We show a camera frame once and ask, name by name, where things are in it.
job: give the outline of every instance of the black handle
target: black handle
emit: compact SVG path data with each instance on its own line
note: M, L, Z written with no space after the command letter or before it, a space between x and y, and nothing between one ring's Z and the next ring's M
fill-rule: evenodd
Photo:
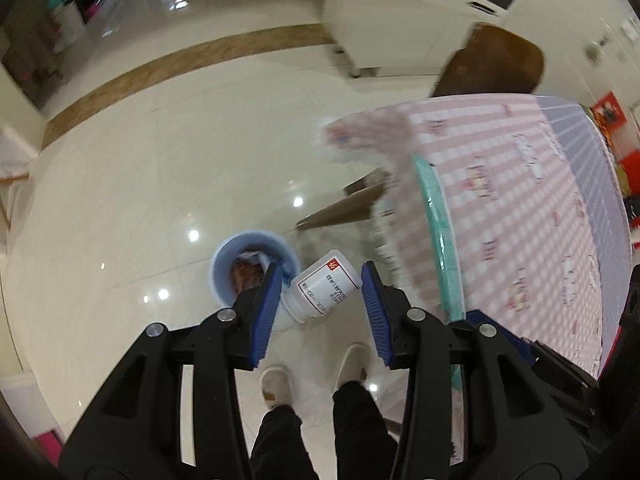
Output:
M480 10L481 12L484 12L485 14L490 14L492 16L495 16L495 10L493 10L491 7L487 7L486 5L479 4L478 2L467 2L466 4L469 7L473 7L476 10Z

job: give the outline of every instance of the metal screw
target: metal screw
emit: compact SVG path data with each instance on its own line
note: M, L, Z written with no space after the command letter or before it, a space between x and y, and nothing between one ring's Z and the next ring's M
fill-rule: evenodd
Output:
M413 307L406 311L406 316L411 321L422 321L427 317L427 313L421 308Z
M218 311L218 319L220 321L233 321L236 318L236 311L232 308L223 308Z
M164 332L164 326L160 323L152 323L148 327L146 327L145 333L149 337L159 336L162 332Z
M484 323L480 325L480 333L484 337L493 337L498 333L498 331L495 329L495 326L490 325L488 323Z

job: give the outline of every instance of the black pants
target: black pants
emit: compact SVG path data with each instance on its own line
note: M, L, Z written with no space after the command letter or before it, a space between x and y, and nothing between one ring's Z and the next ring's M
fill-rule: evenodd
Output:
M251 453L256 480L318 480L300 436L302 421L290 406L278 406L260 425ZM376 403L356 382L334 393L335 454L338 480L387 480L396 441Z

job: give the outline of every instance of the chair leg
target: chair leg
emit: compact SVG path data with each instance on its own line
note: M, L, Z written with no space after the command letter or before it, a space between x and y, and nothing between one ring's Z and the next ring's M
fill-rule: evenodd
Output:
M306 231L316 227L367 220L371 217L371 206L384 192L384 184L376 184L356 191L342 200L338 200L338 202L303 218L296 224L296 229Z
M367 187L367 177L369 175L365 175L362 178L359 178L355 182L351 182L348 186L344 187L345 195L349 196L358 191L361 191Z
M2 218L4 219L4 223L6 224L7 230L11 230L11 220L9 220L9 216L6 213L6 209L4 207L4 203L2 203L2 199L0 198L0 210L2 211Z
M10 186L14 182L18 180L27 180L29 178L29 173L23 173L16 176L9 176L7 178L0 178L0 187Z

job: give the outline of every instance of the bottle label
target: bottle label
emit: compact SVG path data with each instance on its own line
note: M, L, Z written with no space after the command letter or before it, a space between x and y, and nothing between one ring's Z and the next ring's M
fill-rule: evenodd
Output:
M358 288L336 258L298 283L298 289L320 316L324 316Z

